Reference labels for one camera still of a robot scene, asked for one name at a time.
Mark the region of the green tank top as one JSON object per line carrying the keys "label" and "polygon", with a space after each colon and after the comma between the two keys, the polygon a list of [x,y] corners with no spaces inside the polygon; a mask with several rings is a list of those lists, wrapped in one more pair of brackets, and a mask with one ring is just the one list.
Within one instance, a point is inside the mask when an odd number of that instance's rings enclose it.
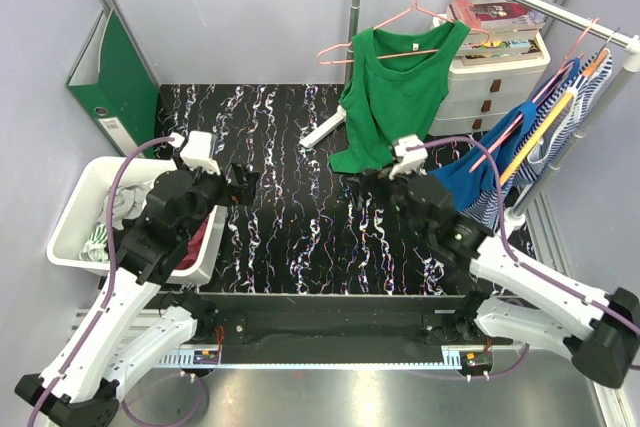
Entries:
{"label": "green tank top", "polygon": [[392,162],[396,140],[426,138],[449,93],[451,62],[469,33],[461,22],[445,22],[421,34],[370,28],[354,36],[352,78],[339,100],[348,148],[330,156],[334,172],[381,169]]}

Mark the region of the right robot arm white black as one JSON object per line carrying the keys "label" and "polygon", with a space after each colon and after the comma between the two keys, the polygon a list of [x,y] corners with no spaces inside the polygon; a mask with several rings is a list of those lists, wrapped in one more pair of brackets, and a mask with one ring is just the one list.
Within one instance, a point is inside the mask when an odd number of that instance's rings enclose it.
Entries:
{"label": "right robot arm white black", "polygon": [[569,360],[604,387],[623,385],[639,352],[634,293],[622,287],[608,293],[517,252],[506,236],[456,212],[451,193],[433,176],[385,182],[386,199],[437,261],[494,282],[525,302],[468,295],[453,321],[460,340],[512,339]]}

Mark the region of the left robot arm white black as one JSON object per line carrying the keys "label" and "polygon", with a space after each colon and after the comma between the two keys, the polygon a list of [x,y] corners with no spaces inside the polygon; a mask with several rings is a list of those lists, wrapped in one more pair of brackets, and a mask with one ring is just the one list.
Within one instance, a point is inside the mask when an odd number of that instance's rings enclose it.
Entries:
{"label": "left robot arm white black", "polygon": [[168,282],[188,244],[217,207],[249,206],[260,174],[233,164],[228,175],[182,166],[153,182],[139,217],[128,222],[113,266],[95,303],[54,361],[15,387],[32,410],[33,426],[107,426],[132,387],[169,351],[215,333],[212,302],[180,294],[167,311],[125,349],[121,340]]}

